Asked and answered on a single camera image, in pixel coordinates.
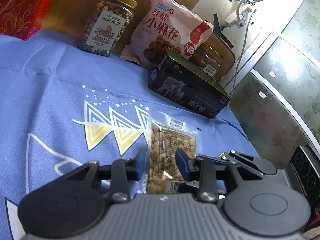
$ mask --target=red box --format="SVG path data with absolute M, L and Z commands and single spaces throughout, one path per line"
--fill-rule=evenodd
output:
M 0 12 L 9 0 L 0 0 Z M 12 0 L 0 14 L 0 34 L 27 40 L 41 28 L 52 0 Z

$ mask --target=black speaker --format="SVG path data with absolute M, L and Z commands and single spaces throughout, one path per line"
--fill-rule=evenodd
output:
M 309 145 L 305 147 L 299 146 L 295 150 L 286 170 L 293 189 L 302 193 L 311 206 L 311 216 L 306 230 L 316 227 L 318 222 L 315 222 L 320 219 L 319 157 Z

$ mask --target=red circle logo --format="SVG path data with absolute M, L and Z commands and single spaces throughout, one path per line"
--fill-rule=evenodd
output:
M 195 46 L 191 42 L 187 42 L 183 47 L 183 52 L 186 56 L 191 56 L 195 52 Z

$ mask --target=blue logo on bag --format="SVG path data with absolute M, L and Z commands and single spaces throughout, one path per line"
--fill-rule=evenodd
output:
M 166 11 L 166 12 L 169 11 L 169 7 L 164 5 L 164 4 L 162 4 L 162 3 L 157 3 L 157 7 L 162 9 L 162 10 L 164 10 L 164 11 Z

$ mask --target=white wall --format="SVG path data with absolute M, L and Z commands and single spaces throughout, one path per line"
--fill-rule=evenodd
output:
M 290 3 L 292 3 L 292 0 L 264 0 L 256 4 L 257 12 L 252 16 L 253 25 L 249 26 L 246 48 L 250 46 L 265 26 L 276 23 L 278 17 L 283 13 L 282 10 L 285 10 Z M 237 2 L 235 0 L 232 2 L 229 2 L 229 0 L 200 0 L 192 12 L 212 24 L 213 14 L 217 13 L 221 27 L 224 25 L 224 19 L 235 10 L 236 6 Z M 233 52 L 238 57 L 244 42 L 245 28 L 239 30 L 234 26 L 232 29 L 224 29 L 222 33 L 235 46 Z

